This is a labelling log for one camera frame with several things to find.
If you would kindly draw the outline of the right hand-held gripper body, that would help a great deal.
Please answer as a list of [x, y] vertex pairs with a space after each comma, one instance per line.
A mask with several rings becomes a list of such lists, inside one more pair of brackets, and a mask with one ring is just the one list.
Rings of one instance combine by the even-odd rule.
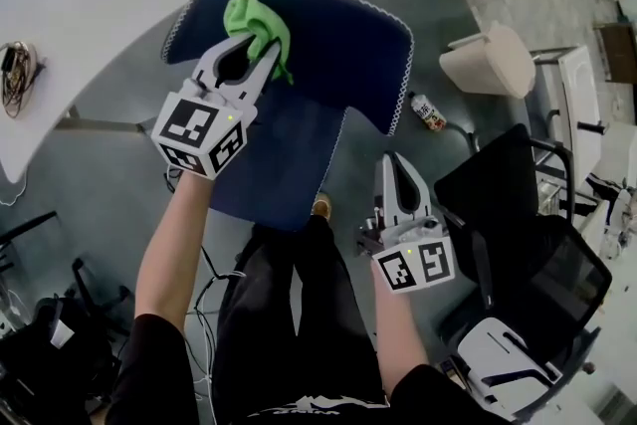
[[455, 266], [450, 237], [428, 210], [420, 216], [385, 219], [375, 207], [358, 229], [356, 247], [372, 260], [392, 294], [404, 294], [452, 281]]

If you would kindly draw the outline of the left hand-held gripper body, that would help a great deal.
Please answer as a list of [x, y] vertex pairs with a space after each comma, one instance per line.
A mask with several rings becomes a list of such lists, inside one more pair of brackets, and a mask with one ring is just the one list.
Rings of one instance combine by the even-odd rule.
[[246, 93], [232, 99], [187, 79], [167, 96], [151, 140], [168, 166], [213, 180], [245, 147], [256, 116]]

